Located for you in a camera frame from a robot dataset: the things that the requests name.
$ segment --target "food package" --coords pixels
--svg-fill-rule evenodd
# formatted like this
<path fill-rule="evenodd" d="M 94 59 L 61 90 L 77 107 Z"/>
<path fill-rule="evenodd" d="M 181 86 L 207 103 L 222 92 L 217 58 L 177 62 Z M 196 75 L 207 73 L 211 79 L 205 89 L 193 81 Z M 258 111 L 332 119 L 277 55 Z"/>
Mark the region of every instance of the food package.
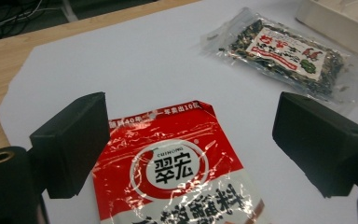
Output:
<path fill-rule="evenodd" d="M 110 128 L 92 172 L 101 223 L 270 223 L 210 105 L 173 105 Z"/>
<path fill-rule="evenodd" d="M 250 8 L 204 36 L 201 44 L 224 61 L 246 63 L 304 95 L 332 104 L 352 102 L 350 55 Z"/>

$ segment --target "snack package label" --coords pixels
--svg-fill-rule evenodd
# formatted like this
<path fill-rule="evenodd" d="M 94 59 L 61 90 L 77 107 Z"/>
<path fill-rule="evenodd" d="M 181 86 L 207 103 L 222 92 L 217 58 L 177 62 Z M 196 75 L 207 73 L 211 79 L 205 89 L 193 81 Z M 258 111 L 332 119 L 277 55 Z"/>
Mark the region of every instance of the snack package label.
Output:
<path fill-rule="evenodd" d="M 326 52 L 264 27 L 246 49 L 302 76 L 319 80 Z"/>
<path fill-rule="evenodd" d="M 93 169 L 101 223 L 269 223 L 210 105 L 110 120 Z"/>

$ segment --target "transparent plastic wrap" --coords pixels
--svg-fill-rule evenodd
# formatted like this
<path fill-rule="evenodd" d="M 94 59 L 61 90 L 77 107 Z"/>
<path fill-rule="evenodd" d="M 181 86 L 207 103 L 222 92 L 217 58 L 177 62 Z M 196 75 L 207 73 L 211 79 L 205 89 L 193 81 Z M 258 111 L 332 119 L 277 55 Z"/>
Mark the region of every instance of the transparent plastic wrap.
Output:
<path fill-rule="evenodd" d="M 110 127 L 93 169 L 101 223 L 270 223 L 210 105 L 173 105 Z"/>
<path fill-rule="evenodd" d="M 290 84 L 299 93 L 328 104 L 358 100 L 358 62 L 276 21 L 245 8 L 231 21 L 202 37 L 207 52 L 241 61 L 264 75 Z"/>

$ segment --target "white box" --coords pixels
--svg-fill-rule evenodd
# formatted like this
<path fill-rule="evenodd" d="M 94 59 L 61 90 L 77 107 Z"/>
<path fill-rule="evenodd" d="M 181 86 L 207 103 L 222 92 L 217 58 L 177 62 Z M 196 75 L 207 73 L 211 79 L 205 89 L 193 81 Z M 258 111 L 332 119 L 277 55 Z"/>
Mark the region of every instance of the white box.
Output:
<path fill-rule="evenodd" d="M 296 18 L 358 53 L 358 0 L 304 0 Z"/>

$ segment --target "wooden table edge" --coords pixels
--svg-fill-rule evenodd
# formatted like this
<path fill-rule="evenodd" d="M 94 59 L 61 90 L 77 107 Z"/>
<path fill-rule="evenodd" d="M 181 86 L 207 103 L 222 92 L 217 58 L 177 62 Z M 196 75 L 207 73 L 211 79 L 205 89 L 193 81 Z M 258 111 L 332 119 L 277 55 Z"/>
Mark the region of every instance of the wooden table edge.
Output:
<path fill-rule="evenodd" d="M 7 94 L 8 84 L 20 71 L 34 47 L 198 1 L 199 0 L 159 0 L 154 3 L 131 7 L 82 21 L 66 23 L 0 40 L 0 104 Z M 10 143 L 0 123 L 0 148 L 9 146 Z"/>

